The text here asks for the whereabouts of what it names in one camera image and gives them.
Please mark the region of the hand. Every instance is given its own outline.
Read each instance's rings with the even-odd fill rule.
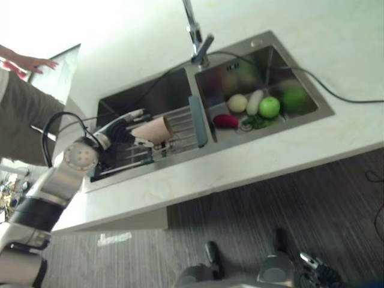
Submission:
[[[48,59],[38,59],[34,57],[28,57],[28,56],[19,56],[17,59],[13,61],[17,66],[19,66],[22,69],[35,72],[38,74],[42,74],[43,71],[41,71],[38,67],[41,65],[45,65],[50,67],[51,69],[55,69],[57,65],[59,65],[57,62],[48,60]]]

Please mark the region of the black cable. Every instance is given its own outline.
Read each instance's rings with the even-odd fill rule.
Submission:
[[[372,183],[384,183],[384,178],[380,177],[376,172],[372,171],[372,170],[368,170],[365,172],[365,177],[368,181],[372,182]],[[376,234],[378,235],[378,237],[380,238],[380,240],[384,243],[384,236],[382,236],[379,232],[379,229],[377,228],[377,221],[379,219],[379,215],[380,213],[383,211],[384,209],[384,203],[381,205],[381,207],[379,208],[379,210],[377,210],[375,216],[374,216],[374,220],[373,220],[373,224],[374,224],[374,229],[376,231]]]
[[[172,68],[170,68],[169,70],[167,70],[166,72],[164,72],[159,78],[156,79],[156,81],[133,103],[133,105],[136,105],[138,102],[140,102],[144,97],[146,97],[150,91],[156,86],[156,84],[158,82],[160,82],[161,80],[163,80],[169,73],[171,73],[173,70],[176,70],[177,68],[185,65],[186,63],[189,63],[190,60],[188,61],[184,61],[183,63],[180,63],[176,66],[173,66]]]
[[[232,52],[216,51],[216,52],[209,53],[209,55],[212,55],[212,54],[230,55],[230,56],[236,57],[240,60],[243,60],[244,62],[246,62],[250,65],[256,66],[256,64],[254,62],[248,60],[247,58],[244,58],[244,57],[241,57],[237,54],[234,54]],[[348,102],[348,103],[355,103],[355,104],[384,103],[384,100],[350,100],[350,99],[340,97],[336,93],[332,92],[327,86],[325,86],[325,84],[319,78],[317,78],[311,71],[304,69],[304,68],[301,68],[301,67],[283,66],[283,67],[270,67],[270,68],[276,69],[276,70],[299,70],[299,71],[303,71],[303,72],[307,73],[308,75],[310,75],[318,84],[320,84],[320,86],[326,92],[330,93],[335,98],[342,100],[342,101],[345,101],[345,102]]]
[[[50,156],[50,153],[49,153],[49,149],[48,149],[48,132],[50,130],[50,127],[52,126],[52,124],[61,116],[63,115],[69,115],[69,116],[72,116],[72,117],[75,117],[77,122],[79,123],[79,125],[81,126],[81,128],[83,129],[84,131],[84,136],[86,137],[86,135],[90,135],[94,140],[95,142],[101,146],[100,142],[98,141],[98,139],[92,134],[90,133],[87,128],[85,127],[83,121],[80,119],[80,117],[78,117],[75,113],[72,113],[72,112],[58,112],[58,113],[55,113],[53,114],[49,120],[47,121],[47,124],[45,125],[44,129],[43,129],[43,134],[41,136],[41,148],[43,150],[43,156],[44,156],[44,160],[47,164],[48,167],[52,167],[52,159],[51,159],[51,156]]]
[[[83,122],[86,122],[86,121],[90,121],[90,120],[93,120],[93,119],[99,119],[99,118],[103,118],[103,117],[111,116],[111,115],[114,115],[114,114],[117,114],[117,113],[112,112],[112,113],[107,113],[107,114],[101,114],[101,115],[99,115],[99,116],[90,117],[90,118],[84,118],[84,119],[81,119],[81,120],[82,120]],[[65,129],[67,129],[68,127],[70,127],[70,126],[72,126],[72,125],[74,125],[74,124],[76,124],[76,123],[78,123],[78,121],[73,121],[73,122],[67,124],[66,126],[62,127],[62,128],[59,130],[58,134],[60,134],[60,133],[63,132]]]

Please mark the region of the sink rim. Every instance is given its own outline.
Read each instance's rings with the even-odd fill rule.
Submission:
[[[289,52],[284,48],[284,46],[280,43],[278,38],[274,35],[272,31],[266,31],[264,33],[252,36],[248,39],[242,40],[240,42],[231,44],[227,47],[224,47],[218,51],[224,51],[224,52],[232,52],[239,56],[247,55],[249,53],[256,52],[257,50],[260,50],[262,48],[272,46],[283,58],[283,60],[286,62],[289,66],[298,66],[296,61],[293,59],[293,57],[289,54]],[[177,71],[179,69],[185,70],[185,73],[187,75],[187,80],[190,86],[191,94],[198,97],[200,101],[200,106],[202,109],[205,109],[203,103],[202,103],[202,95],[199,91],[196,75],[212,69],[218,65],[222,65],[226,62],[230,62],[234,60],[234,57],[231,57],[229,55],[219,55],[214,54],[210,55],[210,65],[206,68],[199,68],[195,65],[193,65],[189,60],[181,63],[179,68],[175,69],[174,71]],[[142,79],[140,81],[136,81],[133,83],[130,83],[126,87],[122,88],[120,87],[116,93],[119,93],[121,91],[124,91],[126,89],[131,89],[133,87],[136,87],[138,85],[142,85],[146,82],[150,82],[153,80],[158,79],[160,76],[162,76],[166,71],[162,71],[159,73],[156,73],[155,75],[151,75],[149,77],[146,77],[145,79]],[[286,121],[285,125],[273,125],[270,127],[266,127],[261,130],[256,130],[256,133],[249,133],[245,135],[241,135],[239,137],[235,137],[231,140],[225,140],[221,142],[215,142],[212,138],[212,134],[209,129],[209,121],[207,119],[207,116],[205,113],[203,113],[203,121],[205,124],[205,128],[208,134],[208,143],[200,148],[200,149],[194,149],[190,151],[186,151],[180,154],[172,155],[171,157],[166,157],[160,162],[136,167],[129,170],[121,171],[117,174],[111,175],[108,178],[104,178],[95,182],[90,182],[89,178],[85,178],[83,185],[82,185],[82,191],[84,193],[91,192],[103,187],[106,187],[111,184],[115,184],[118,182],[126,181],[131,178],[142,176],[145,174],[149,174],[152,172],[155,172],[159,169],[163,169],[166,167],[170,167],[176,164],[181,164],[186,161],[190,161],[192,159],[202,157],[209,155],[214,152],[219,152],[221,150],[231,148],[240,144],[245,144],[250,141],[257,140],[259,138],[275,134],[278,132],[282,132],[284,130],[288,130],[300,125],[308,124],[313,121],[325,118],[327,116],[334,115],[334,111],[331,109],[329,104],[326,102],[326,100],[322,97],[321,93],[317,90],[317,88],[314,86],[314,84],[311,82],[309,77],[302,71],[292,70],[292,73],[295,75],[296,79],[299,81],[299,83],[303,86],[303,88],[309,93],[310,97],[315,101],[317,105],[317,109],[311,113],[301,115],[296,118],[291,118],[289,121]]]

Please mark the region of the gray carpet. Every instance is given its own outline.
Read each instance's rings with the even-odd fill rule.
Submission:
[[[206,261],[207,240],[221,248],[228,278],[252,281],[278,226],[289,233],[296,263],[306,251],[349,283],[381,279],[384,247],[373,218],[384,187],[364,173],[383,175],[383,155],[380,149],[174,205],[169,230],[133,231],[116,244],[97,247],[97,234],[57,236],[45,252],[43,287],[171,287],[184,268]]]

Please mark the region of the sink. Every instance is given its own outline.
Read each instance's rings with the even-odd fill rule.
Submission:
[[[212,138],[215,142],[231,141],[235,137],[239,137],[239,131],[215,128],[213,125],[215,116],[231,114],[226,101],[234,94],[243,94],[249,97],[255,90],[262,89],[265,95],[273,96],[282,103],[283,94],[286,90],[294,88],[303,91],[305,98],[302,100],[303,105],[299,111],[292,112],[282,109],[275,126],[241,133],[252,139],[285,130],[292,125],[296,126],[297,122],[292,121],[292,119],[300,118],[303,120],[303,115],[313,113],[319,108],[314,100],[315,97],[311,96],[309,90],[304,87],[303,80],[305,78],[300,79],[291,70],[271,68],[292,65],[283,59],[274,46],[262,48],[242,57],[255,63],[255,65],[241,59],[232,59],[195,75]],[[247,118],[245,112],[232,114],[240,120]]]
[[[85,181],[85,192],[334,114],[305,73],[276,69],[298,65],[271,31],[220,51],[235,53],[254,65],[228,54],[213,52],[208,54],[208,67],[186,62],[164,77],[163,73],[149,77],[129,89],[106,95],[99,101],[98,116],[104,115],[97,120],[99,127],[127,112],[145,108],[151,118],[166,115],[175,136],[169,143],[156,149],[124,145],[112,147]],[[265,94],[282,100],[283,93],[290,88],[303,91],[305,104],[295,112],[282,109],[272,126],[246,132],[219,129],[213,125],[212,120],[216,115],[229,113],[226,101],[233,94],[249,96],[253,91],[263,89]],[[235,116],[242,119],[245,114]],[[129,129],[148,120],[140,119]]]

